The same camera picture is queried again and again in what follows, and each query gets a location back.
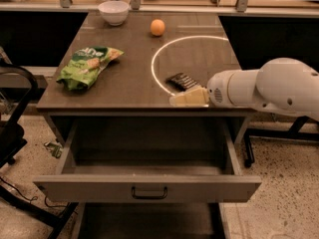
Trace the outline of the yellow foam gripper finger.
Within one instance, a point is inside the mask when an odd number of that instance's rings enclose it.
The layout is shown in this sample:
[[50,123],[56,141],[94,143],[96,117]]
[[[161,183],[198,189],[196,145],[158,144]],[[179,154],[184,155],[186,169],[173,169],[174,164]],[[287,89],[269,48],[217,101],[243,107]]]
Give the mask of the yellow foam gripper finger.
[[209,103],[209,95],[204,87],[193,87],[185,92],[180,92],[169,98],[173,107],[204,107]]

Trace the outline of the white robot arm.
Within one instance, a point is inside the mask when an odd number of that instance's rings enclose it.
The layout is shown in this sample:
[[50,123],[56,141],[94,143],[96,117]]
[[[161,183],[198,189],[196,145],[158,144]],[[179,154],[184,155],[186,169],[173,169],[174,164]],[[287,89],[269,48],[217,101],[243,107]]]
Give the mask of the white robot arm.
[[319,73],[305,63],[278,58],[255,70],[215,74],[205,87],[169,99],[178,108],[250,108],[259,112],[319,120]]

